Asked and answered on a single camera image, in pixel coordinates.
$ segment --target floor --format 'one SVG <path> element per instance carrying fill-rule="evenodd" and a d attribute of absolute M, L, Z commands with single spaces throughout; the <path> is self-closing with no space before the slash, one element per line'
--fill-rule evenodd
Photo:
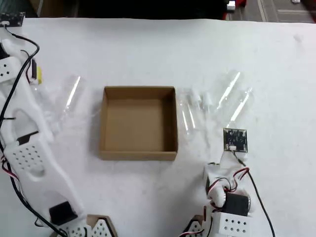
<path fill-rule="evenodd" d="M 305 5 L 313 0 L 304 1 L 305 4 L 293 4 L 291 0 L 248 0 L 245 8 L 237 8 L 234 13 L 227 15 L 227 20 L 313 23 L 311 13 L 316 15 L 316 4 L 307 11 Z M 25 11 L 27 17 L 36 17 L 28 0 L 0 0 L 0 12 L 20 11 Z"/>
<path fill-rule="evenodd" d="M 248 0 L 245 8 L 228 14 L 227 20 L 314 23 L 311 13 L 316 13 L 316 7 L 310 9 L 307 11 L 303 3 L 292 3 L 291 0 Z"/>

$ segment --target perforated white plate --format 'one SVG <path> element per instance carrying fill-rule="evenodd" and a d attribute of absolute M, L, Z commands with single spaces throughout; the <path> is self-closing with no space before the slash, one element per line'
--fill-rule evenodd
<path fill-rule="evenodd" d="M 105 220 L 99 219 L 92 229 L 92 237 L 113 237 Z"/>

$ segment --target white paper surface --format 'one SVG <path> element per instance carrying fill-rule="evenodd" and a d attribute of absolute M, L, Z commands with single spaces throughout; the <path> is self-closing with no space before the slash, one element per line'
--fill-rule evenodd
<path fill-rule="evenodd" d="M 211 88 L 231 69 L 244 73 L 255 103 L 242 122 L 249 161 L 278 237 L 316 232 L 314 108 L 316 26 L 215 20 L 26 19 L 23 33 L 40 45 L 44 83 L 71 74 L 94 89 L 95 108 L 105 85 L 174 85 Z M 4 31 L 1 36 L 7 37 Z M 81 107 L 84 111 L 93 110 Z M 180 137 L 175 162 L 102 161 L 99 118 L 66 129 L 52 145 L 91 214 L 109 215 L 120 237 L 176 237 L 206 203 L 203 164 L 219 159 L 220 136 Z M 0 173 L 2 236 L 48 236 L 18 201 Z M 254 237 L 271 236 L 261 210 Z"/>

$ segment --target connector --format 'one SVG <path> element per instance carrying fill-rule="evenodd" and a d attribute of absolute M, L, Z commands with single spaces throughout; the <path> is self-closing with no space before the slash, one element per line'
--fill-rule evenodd
<path fill-rule="evenodd" d="M 1 21 L 1 25 L 3 26 L 9 26 L 10 22 L 9 21 Z"/>

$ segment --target red wire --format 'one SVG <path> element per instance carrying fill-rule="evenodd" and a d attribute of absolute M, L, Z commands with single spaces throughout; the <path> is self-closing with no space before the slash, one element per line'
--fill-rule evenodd
<path fill-rule="evenodd" d="M 19 178 L 18 178 L 18 176 L 16 176 L 16 174 L 10 172 L 8 169 L 6 169 L 6 168 L 4 167 L 4 164 L 5 164 L 5 162 L 2 162 L 2 169 L 4 170 L 4 172 L 7 173 L 8 175 L 13 176 L 13 177 L 16 178 L 17 180 L 19 180 Z"/>

